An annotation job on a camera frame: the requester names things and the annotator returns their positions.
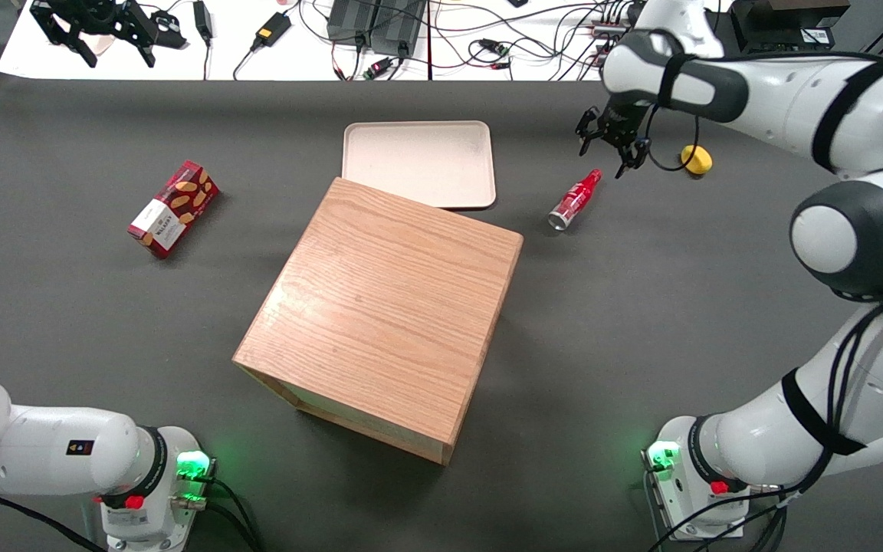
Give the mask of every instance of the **green indicator light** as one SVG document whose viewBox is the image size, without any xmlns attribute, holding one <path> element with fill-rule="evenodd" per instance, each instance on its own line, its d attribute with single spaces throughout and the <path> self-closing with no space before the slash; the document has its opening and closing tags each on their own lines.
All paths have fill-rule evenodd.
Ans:
<svg viewBox="0 0 883 552">
<path fill-rule="evenodd" d="M 673 468 L 673 464 L 680 458 L 680 445 L 672 441 L 656 441 L 649 446 L 647 455 L 652 459 L 652 467 L 658 471 Z"/>
<path fill-rule="evenodd" d="M 203 478 L 210 469 L 210 457 L 203 451 L 179 453 L 176 457 L 176 474 L 183 478 Z"/>
</svg>

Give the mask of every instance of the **gray tabletop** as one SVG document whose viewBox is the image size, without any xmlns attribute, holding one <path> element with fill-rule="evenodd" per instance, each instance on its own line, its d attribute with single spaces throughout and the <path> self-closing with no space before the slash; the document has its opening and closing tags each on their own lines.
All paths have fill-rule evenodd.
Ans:
<svg viewBox="0 0 883 552">
<path fill-rule="evenodd" d="M 753 398 L 854 308 L 789 251 L 792 209 L 832 177 L 712 123 L 707 178 L 645 167 L 551 235 L 543 217 L 568 186 L 616 168 L 603 143 L 579 158 L 572 133 L 603 101 L 596 84 L 0 76 L 0 383 L 17 404 L 192 430 L 271 551 L 644 550 L 655 539 L 638 449 L 672 416 Z M 497 204 L 466 216 L 526 241 L 439 468 L 295 412 L 230 359 L 339 174 L 348 123 L 445 119 L 493 133 Z M 655 138 L 668 158 L 691 120 L 662 114 Z M 155 261 L 126 225 L 186 158 L 225 196 Z M 84 529 L 84 497 L 21 502 Z M 241 546 L 201 514 L 189 549 Z M 0 508 L 0 550 L 76 549 Z M 883 465 L 796 502 L 782 550 L 883 550 Z"/>
</svg>

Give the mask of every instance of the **white table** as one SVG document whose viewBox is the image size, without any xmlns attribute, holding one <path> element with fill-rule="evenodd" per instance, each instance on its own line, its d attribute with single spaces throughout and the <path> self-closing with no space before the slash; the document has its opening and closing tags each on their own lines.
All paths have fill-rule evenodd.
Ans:
<svg viewBox="0 0 883 552">
<path fill-rule="evenodd" d="M 149 69 L 134 46 L 125 41 L 115 41 L 106 52 L 98 57 L 97 67 L 91 69 L 76 53 L 65 46 L 54 46 L 47 41 L 39 25 L 29 14 L 27 0 L 15 30 L 6 45 L 0 60 L 0 72 L 31 78 L 70 78 L 71 80 L 145 80 L 145 81 L 198 81 L 203 78 L 203 60 L 206 49 L 200 41 L 193 24 L 192 0 L 182 0 L 172 10 L 179 18 L 182 34 L 189 39 L 189 45 L 182 50 L 154 47 L 156 65 Z M 213 48 L 210 56 L 209 78 L 212 81 L 229 81 L 232 72 L 242 57 L 248 53 L 254 33 L 264 24 L 275 11 L 285 11 L 288 6 L 281 6 L 277 0 L 204 0 L 213 15 L 214 33 Z M 717 0 L 705 0 L 709 7 L 716 9 Z M 172 6 L 172 0 L 146 0 L 161 8 Z M 723 0 L 722 9 L 727 9 L 730 0 Z M 332 47 L 328 41 L 318 38 L 308 28 L 319 35 L 326 36 L 326 20 L 333 0 L 302 0 L 291 9 L 292 28 L 271 48 L 263 48 L 255 53 L 243 66 L 238 77 L 242 81 L 335 81 L 332 70 Z M 515 8 L 506 0 L 432 0 L 432 27 L 441 29 L 475 28 L 479 25 L 498 21 L 493 15 L 484 11 L 466 7 L 472 4 L 487 7 L 502 18 L 514 18 L 519 15 L 535 13 L 549 8 L 581 4 L 577 0 L 562 2 L 561 0 L 530 0 L 522 8 Z M 513 27 L 523 34 L 532 36 L 551 47 L 559 47 L 564 43 L 565 31 L 574 27 L 588 13 L 591 3 L 579 11 L 574 11 L 560 26 L 557 46 L 553 46 L 553 35 L 558 22 L 569 10 L 561 8 L 547 11 L 532 18 L 512 22 Z M 588 21 L 599 17 L 589 15 Z M 414 57 L 417 60 L 428 59 L 428 26 L 421 25 L 421 38 L 415 47 Z M 467 59 L 469 44 L 478 38 L 491 38 L 495 41 L 516 41 L 521 35 L 504 24 L 475 29 L 475 31 L 431 31 L 432 63 L 435 66 L 455 66 Z M 565 49 L 568 58 L 582 58 L 582 52 L 592 43 L 589 29 L 578 31 L 573 41 Z M 544 54 L 540 46 L 533 42 L 522 41 L 520 46 L 533 53 Z M 359 73 L 378 60 L 382 55 L 366 50 L 361 54 Z M 558 67 L 558 60 L 542 60 L 515 48 L 511 52 L 513 78 L 518 81 L 546 81 L 552 77 Z M 344 44 L 336 46 L 336 59 L 344 72 L 353 70 L 356 60 L 355 48 Z M 563 67 L 571 65 L 566 59 Z M 575 66 L 564 80 L 575 80 L 579 76 L 581 66 Z M 491 70 L 489 67 L 456 67 L 455 69 L 434 69 L 435 80 L 457 81 L 504 81 L 509 80 L 510 72 Z M 597 78 L 595 71 L 589 71 L 586 78 Z M 424 81 L 428 78 L 428 65 L 415 60 L 407 61 L 397 72 L 395 80 Z"/>
</svg>

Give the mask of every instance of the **red snack box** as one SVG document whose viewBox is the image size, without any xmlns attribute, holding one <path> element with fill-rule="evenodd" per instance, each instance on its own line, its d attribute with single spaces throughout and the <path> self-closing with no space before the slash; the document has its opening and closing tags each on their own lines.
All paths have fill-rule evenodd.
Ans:
<svg viewBox="0 0 883 552">
<path fill-rule="evenodd" d="M 206 170 L 186 161 L 129 224 L 129 234 L 157 258 L 168 258 L 220 189 Z"/>
</svg>

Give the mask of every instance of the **white tray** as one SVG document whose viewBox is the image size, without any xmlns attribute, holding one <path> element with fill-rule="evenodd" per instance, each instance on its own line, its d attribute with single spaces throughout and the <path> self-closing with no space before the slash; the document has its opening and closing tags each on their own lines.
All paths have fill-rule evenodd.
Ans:
<svg viewBox="0 0 883 552">
<path fill-rule="evenodd" d="M 442 209 L 497 200 L 490 128 L 481 121 L 353 123 L 343 178 Z"/>
</svg>

